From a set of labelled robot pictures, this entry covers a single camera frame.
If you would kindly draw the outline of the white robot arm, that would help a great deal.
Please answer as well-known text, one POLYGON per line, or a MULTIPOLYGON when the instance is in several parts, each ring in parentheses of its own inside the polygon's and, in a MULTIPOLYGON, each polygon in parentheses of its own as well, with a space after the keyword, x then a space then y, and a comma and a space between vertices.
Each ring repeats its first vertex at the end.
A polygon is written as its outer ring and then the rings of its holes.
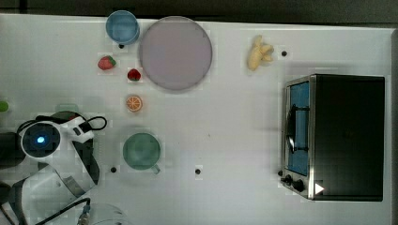
POLYGON ((71 120, 39 116, 1 135, 1 169, 37 169, 1 184, 1 204, 17 225, 45 225, 96 186, 100 169, 93 157, 93 128, 71 120))

